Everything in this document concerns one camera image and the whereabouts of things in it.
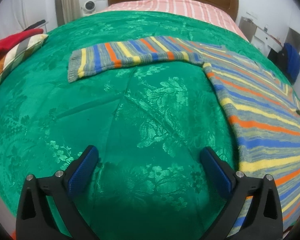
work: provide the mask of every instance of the white cabinet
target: white cabinet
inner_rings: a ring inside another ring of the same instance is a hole
[[[247,37],[248,41],[268,57],[269,52],[273,49],[275,52],[282,50],[282,45],[269,33],[262,30],[247,18],[241,18],[239,28]]]

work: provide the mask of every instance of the security camera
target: security camera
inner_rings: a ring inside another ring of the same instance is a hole
[[[84,14],[91,14],[96,10],[96,5],[93,1],[87,1],[84,3],[82,10]]]

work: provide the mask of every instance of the striped sweater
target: striped sweater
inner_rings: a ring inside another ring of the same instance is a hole
[[[300,215],[300,101],[272,72],[224,46],[158,36],[76,50],[68,80],[169,60],[202,67],[234,130],[239,169],[251,177],[273,175],[286,229]],[[232,233],[242,225],[250,202],[247,198]]]

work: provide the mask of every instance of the blue gripper pad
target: blue gripper pad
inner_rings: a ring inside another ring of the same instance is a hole
[[[90,176],[98,163],[99,152],[93,145],[89,145],[81,156],[70,163],[65,170],[65,187],[70,198],[80,194],[87,185]]]
[[[234,171],[229,164],[220,160],[210,147],[205,147],[200,152],[200,161],[219,195],[225,199],[231,198],[232,190],[235,187],[235,178],[233,176]]]

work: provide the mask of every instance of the pink striped sheet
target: pink striped sheet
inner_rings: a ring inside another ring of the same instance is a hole
[[[242,31],[224,11],[192,0],[142,0],[113,4],[101,12],[109,11],[157,11],[187,16],[213,24],[238,34],[245,40]]]

